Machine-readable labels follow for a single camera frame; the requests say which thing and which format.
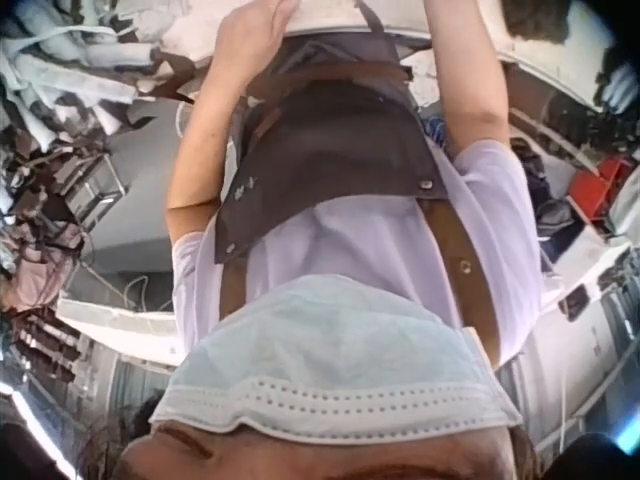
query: raised arm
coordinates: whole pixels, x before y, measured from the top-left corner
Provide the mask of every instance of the raised arm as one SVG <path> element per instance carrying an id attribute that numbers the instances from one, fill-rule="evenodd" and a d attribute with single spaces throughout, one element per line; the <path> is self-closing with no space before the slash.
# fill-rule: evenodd
<path id="1" fill-rule="evenodd" d="M 424 0 L 453 153 L 478 140 L 509 144 L 507 86 L 478 0 Z"/>
<path id="2" fill-rule="evenodd" d="M 297 0 L 254 0 L 220 25 L 167 194 L 171 243 L 201 232 L 220 207 L 229 126 L 247 85 L 277 53 Z"/>

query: white surgical mask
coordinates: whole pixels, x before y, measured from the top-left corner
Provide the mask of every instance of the white surgical mask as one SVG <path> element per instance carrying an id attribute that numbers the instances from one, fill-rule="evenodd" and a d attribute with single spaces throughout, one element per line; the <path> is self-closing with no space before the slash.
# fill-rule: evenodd
<path id="1" fill-rule="evenodd" d="M 473 330 L 335 275 L 279 287 L 211 332 L 174 373 L 151 419 L 164 420 L 329 445 L 522 423 Z"/>

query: red object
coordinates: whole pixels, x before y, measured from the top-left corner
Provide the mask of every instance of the red object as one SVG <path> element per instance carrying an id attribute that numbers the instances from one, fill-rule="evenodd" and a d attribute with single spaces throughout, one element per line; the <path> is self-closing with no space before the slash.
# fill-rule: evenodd
<path id="1" fill-rule="evenodd" d="M 591 221 L 606 217 L 633 172 L 633 164 L 623 156 L 612 156 L 600 164 L 598 172 L 600 177 L 587 170 L 579 171 L 569 188 L 569 195 Z"/>

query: brown apron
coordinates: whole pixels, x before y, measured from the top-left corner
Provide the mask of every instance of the brown apron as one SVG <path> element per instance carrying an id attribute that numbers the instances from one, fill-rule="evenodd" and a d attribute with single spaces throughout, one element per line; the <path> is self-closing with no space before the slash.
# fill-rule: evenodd
<path id="1" fill-rule="evenodd" d="M 332 56 L 336 37 L 369 46 L 373 61 Z M 412 108 L 410 74 L 388 48 L 379 59 L 381 39 L 316 36 L 311 42 L 329 51 L 328 60 L 282 68 L 291 45 L 295 52 L 304 42 L 291 39 L 274 62 L 281 68 L 251 86 L 266 101 L 244 122 L 238 171 L 215 225 L 215 259 L 224 263 L 220 319 L 245 304 L 249 252 L 273 228 L 338 197 L 410 196 L 438 243 L 463 322 L 476 329 L 497 367 L 500 341 L 486 277 Z"/>

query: short sleeve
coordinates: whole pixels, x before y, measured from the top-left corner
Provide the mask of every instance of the short sleeve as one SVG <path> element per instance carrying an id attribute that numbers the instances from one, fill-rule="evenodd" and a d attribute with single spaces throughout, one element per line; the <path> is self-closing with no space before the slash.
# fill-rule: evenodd
<path id="1" fill-rule="evenodd" d="M 173 262 L 173 311 L 185 352 L 197 342 L 196 263 L 202 232 L 190 233 L 178 240 L 171 251 Z"/>
<path id="2" fill-rule="evenodd" d="M 492 251 L 483 267 L 491 271 L 499 313 L 503 360 L 522 347 L 540 315 L 542 273 L 533 205 L 518 157 L 494 140 L 476 142 L 454 167 L 489 225 Z"/>

